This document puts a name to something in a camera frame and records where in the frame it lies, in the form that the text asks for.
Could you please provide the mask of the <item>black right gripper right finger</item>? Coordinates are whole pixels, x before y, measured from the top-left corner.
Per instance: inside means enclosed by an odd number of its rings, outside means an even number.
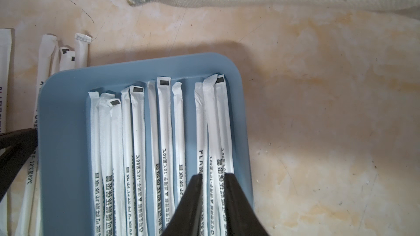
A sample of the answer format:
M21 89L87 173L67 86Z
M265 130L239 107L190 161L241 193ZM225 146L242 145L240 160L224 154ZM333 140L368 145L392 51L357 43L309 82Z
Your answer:
M268 236L232 173L225 174L225 211L229 236Z

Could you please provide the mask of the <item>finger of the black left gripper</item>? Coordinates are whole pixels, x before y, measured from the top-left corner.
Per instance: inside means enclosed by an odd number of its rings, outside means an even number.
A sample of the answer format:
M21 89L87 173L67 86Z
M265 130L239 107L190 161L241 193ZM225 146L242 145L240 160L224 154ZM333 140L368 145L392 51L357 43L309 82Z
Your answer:
M35 128L16 130L1 134L1 200L15 177L38 146L38 131Z

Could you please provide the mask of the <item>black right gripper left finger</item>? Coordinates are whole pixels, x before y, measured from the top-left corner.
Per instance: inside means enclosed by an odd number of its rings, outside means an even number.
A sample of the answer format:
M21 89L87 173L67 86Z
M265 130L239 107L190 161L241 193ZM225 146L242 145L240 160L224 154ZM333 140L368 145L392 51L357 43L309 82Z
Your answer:
M198 236L202 211L202 174L191 177L162 236Z

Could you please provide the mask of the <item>white paper straw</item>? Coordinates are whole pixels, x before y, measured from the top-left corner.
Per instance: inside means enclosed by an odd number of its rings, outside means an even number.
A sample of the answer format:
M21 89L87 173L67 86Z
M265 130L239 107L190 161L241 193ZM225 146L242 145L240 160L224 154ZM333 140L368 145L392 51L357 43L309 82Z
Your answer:
M176 82L172 86L174 119L175 119L175 154L177 164L177 193L178 203L184 195L187 186L186 177L186 148L185 148L185 132L184 132L184 106L182 83Z
M225 163L222 153L221 133L219 128L217 99L215 93L217 79L218 75L213 74L203 81L203 94L206 107L208 134L210 137L209 146L212 159L212 170L214 174L215 201L217 205L220 235L227 236L229 231L225 211Z
M148 234L148 228L145 203L144 88L135 85L130 86L130 101L132 108L138 235L146 236Z
M164 186L164 224L168 226L175 211L173 186L173 145L171 117L171 78L157 77L159 103L159 127L161 143L161 166Z
M58 59L58 38L54 35L43 35L38 52L38 69L36 98L50 75L51 63ZM25 190L23 195L23 203L21 206L20 217L16 227L16 236L27 236L30 229L30 221L33 207L33 199L35 195L37 169L38 169L38 151L35 150L25 163L27 167Z
M98 103L99 93L92 91L88 93L89 106L89 138L90 138L90 159L91 159L91 183L94 209L94 236L104 236L103 221L103 183L101 174L101 161L99 155L99 134L98 134Z

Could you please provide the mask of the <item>blue plastic storage tray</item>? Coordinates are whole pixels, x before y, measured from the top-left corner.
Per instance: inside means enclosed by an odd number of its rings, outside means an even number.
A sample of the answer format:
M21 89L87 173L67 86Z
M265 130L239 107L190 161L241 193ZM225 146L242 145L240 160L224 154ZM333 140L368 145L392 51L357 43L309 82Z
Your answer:
M59 72L38 98L38 141L43 229L46 236L91 236L94 200L90 166L90 91L118 94L159 76L181 82L187 178L197 171L194 87L213 74L226 78L229 94L234 173L253 203L252 175L241 75L217 53L164 57Z

